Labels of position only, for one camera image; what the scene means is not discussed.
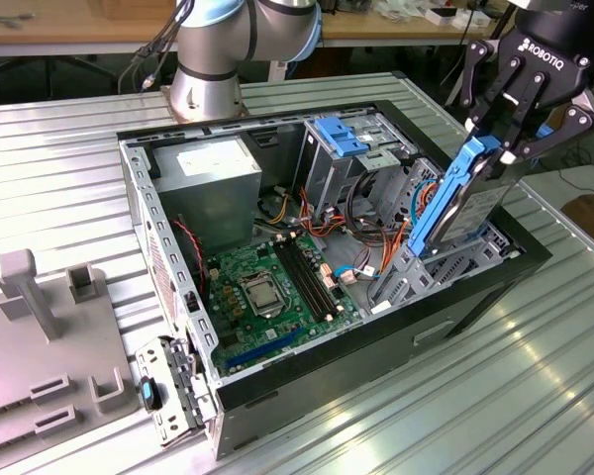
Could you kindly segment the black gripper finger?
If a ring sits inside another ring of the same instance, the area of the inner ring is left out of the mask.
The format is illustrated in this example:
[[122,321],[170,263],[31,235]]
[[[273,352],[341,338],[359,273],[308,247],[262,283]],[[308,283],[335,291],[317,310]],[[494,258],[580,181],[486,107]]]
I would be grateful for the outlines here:
[[[459,103],[468,110],[464,125],[469,133],[477,133],[482,128],[495,103],[524,67],[519,55],[513,54],[500,61],[499,45],[499,40],[476,40],[467,47]],[[498,69],[494,78],[486,83],[482,73],[494,60],[498,61]]]
[[547,89],[548,79],[542,73],[535,73],[530,79],[518,106],[511,118],[511,126],[503,138],[499,162],[513,165],[573,142],[594,132],[594,97],[590,90],[570,100],[560,112],[556,128],[548,126],[547,134],[540,133],[541,124],[532,121],[539,99]]

